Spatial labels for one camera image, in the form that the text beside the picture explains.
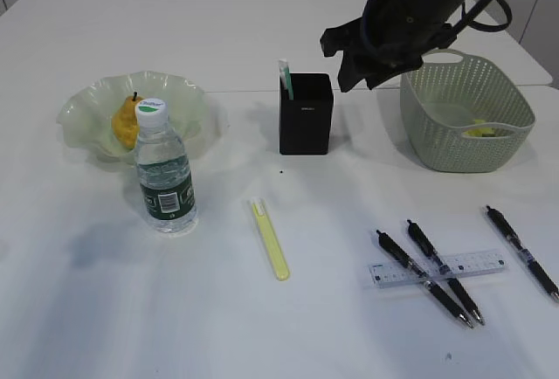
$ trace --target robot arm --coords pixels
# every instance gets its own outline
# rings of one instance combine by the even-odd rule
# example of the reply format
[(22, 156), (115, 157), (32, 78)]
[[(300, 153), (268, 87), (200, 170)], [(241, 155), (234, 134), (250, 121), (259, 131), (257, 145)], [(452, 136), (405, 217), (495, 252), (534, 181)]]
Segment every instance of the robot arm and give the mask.
[[(473, 20), (493, 0), (479, 0), (466, 13), (465, 0), (368, 0), (360, 18), (321, 37), (324, 56), (343, 51), (338, 82), (343, 92), (365, 79), (369, 89), (401, 73), (418, 69), (421, 56), (435, 48), (446, 48), (468, 25), (481, 31), (504, 30), (512, 13), (504, 0), (496, 0), (507, 22), (485, 25)], [(454, 26), (448, 17), (463, 5), (462, 19)]]

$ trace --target black pen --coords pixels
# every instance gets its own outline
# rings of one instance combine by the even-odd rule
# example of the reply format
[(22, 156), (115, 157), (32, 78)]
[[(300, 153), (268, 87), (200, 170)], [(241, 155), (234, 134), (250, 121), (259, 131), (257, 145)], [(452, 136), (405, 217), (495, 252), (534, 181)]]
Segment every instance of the black pen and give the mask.
[(376, 231), (378, 234), (378, 244), (388, 252), (394, 259), (402, 265), (403, 268), (414, 272), (419, 278), (420, 281), (423, 283), (425, 289), (432, 294), (436, 300), (438, 300), (448, 312), (452, 314), (452, 316), (463, 323), (465, 323), (468, 327), (473, 328), (473, 324), (468, 318), (468, 315), (462, 310), (462, 308), (454, 301), (452, 298), (446, 294), (446, 292), (433, 280), (429, 277), (429, 274), (425, 272), (421, 266), (416, 263), (405, 251), (398, 246), (394, 240), (389, 237), (386, 233)]
[(559, 289), (557, 289), (556, 284), (549, 278), (545, 271), (543, 271), (542, 266), (535, 260), (530, 251), (522, 244), (518, 235), (516, 235), (514, 229), (508, 224), (503, 214), (487, 206), (487, 215), (495, 226), (497, 226), (497, 229), (499, 229), (505, 239), (515, 248), (524, 264), (526, 264), (528, 269), (534, 274), (535, 279), (542, 285), (546, 293), (548, 293), (555, 302), (559, 302)]
[(410, 235), (411, 240), (418, 245), (418, 247), (427, 258), (429, 258), (437, 265), (438, 272), (441, 275), (447, 277), (446, 282), (448, 283), (448, 286), (452, 289), (460, 302), (462, 302), (464, 309), (468, 311), (473, 316), (473, 318), (481, 325), (486, 325), (483, 316), (481, 316), (481, 312), (475, 302), (472, 300), (459, 280), (456, 279), (456, 277), (452, 274), (451, 268), (447, 264), (445, 264), (445, 262), (438, 255), (437, 250), (423, 233), (423, 231), (421, 231), (421, 228), (419, 228), (418, 224), (414, 224), (410, 219), (408, 219), (408, 224), (410, 224), (408, 226), (408, 234)]

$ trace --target black pen holder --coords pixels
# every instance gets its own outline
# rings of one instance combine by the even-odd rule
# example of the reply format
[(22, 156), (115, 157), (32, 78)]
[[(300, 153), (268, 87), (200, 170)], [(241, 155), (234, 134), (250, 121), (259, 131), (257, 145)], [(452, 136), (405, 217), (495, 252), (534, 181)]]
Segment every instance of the black pen holder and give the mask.
[(334, 94), (326, 73), (292, 73), (293, 100), (279, 82), (279, 152), (328, 153)]

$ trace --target bottle cap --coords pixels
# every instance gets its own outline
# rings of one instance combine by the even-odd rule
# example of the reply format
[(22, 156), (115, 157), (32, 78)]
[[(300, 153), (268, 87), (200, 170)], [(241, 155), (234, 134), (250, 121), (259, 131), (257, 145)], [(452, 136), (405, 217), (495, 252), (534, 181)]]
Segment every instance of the bottle cap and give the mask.
[(163, 126), (169, 119), (167, 104), (158, 98), (147, 98), (136, 104), (138, 125), (145, 128)]

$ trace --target yellow toothbrush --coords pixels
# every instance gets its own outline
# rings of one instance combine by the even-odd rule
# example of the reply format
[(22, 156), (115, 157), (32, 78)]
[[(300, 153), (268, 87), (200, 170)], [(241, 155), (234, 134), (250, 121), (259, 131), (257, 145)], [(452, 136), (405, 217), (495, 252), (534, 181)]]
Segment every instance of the yellow toothbrush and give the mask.
[(258, 197), (251, 199), (251, 207), (276, 278), (278, 280), (289, 279), (289, 267), (287, 267), (286, 259), (281, 251), (276, 232), (273, 230), (272, 221), (266, 211), (264, 200)]

